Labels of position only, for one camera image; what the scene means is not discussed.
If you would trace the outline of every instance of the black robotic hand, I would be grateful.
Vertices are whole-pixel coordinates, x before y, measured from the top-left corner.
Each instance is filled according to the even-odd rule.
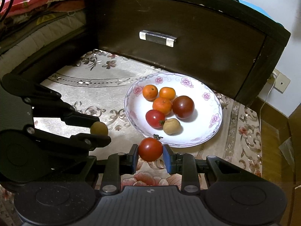
[[[33,117],[57,117],[67,125],[91,127],[98,117],[78,113],[61,95],[12,74],[0,85],[0,184],[16,193],[14,203],[31,225],[277,225],[286,207],[284,192],[221,158],[195,160],[163,147],[176,186],[125,186],[134,174],[138,146],[97,160],[89,151],[109,145],[109,136],[79,133],[61,137],[34,128]],[[95,190],[103,173],[100,190]],[[201,190],[198,173],[208,189]]]

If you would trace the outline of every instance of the drawer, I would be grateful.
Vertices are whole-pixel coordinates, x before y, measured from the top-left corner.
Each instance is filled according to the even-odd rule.
[[[265,35],[220,11],[174,0],[95,0],[99,47],[186,74],[235,98]],[[142,30],[176,37],[174,47],[141,40]]]

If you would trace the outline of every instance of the small round yellow fruit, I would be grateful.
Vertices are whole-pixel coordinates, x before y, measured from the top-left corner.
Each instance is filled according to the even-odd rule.
[[[90,133],[95,135],[108,135],[109,130],[106,124],[103,122],[97,121],[94,122],[93,125],[90,128]]]
[[[181,124],[175,118],[168,119],[163,125],[163,131],[168,135],[178,133],[181,131]]]

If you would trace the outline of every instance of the drawer handle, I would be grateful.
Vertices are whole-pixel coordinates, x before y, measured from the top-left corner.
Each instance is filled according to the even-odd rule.
[[[163,45],[166,45],[169,47],[173,47],[173,44],[174,44],[175,40],[177,39],[176,37],[173,37],[173,36],[164,35],[161,33],[156,33],[156,32],[146,31],[146,30],[139,32],[139,38],[141,40],[148,40],[148,41],[163,44]]]

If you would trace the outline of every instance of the floral plate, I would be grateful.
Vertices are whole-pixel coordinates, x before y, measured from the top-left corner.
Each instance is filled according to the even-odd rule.
[[[145,114],[152,109],[153,102],[142,95],[144,86],[152,84],[158,88],[172,87],[177,96],[186,95],[195,103],[191,117],[180,120],[182,131],[179,134],[167,135],[163,129],[152,128],[145,119]],[[212,138],[222,123],[222,107],[212,90],[200,81],[176,73],[156,73],[136,81],[128,90],[125,101],[125,113],[132,125],[145,137],[157,134],[163,137],[160,141],[171,147],[191,147]],[[176,118],[171,112],[167,117]]]

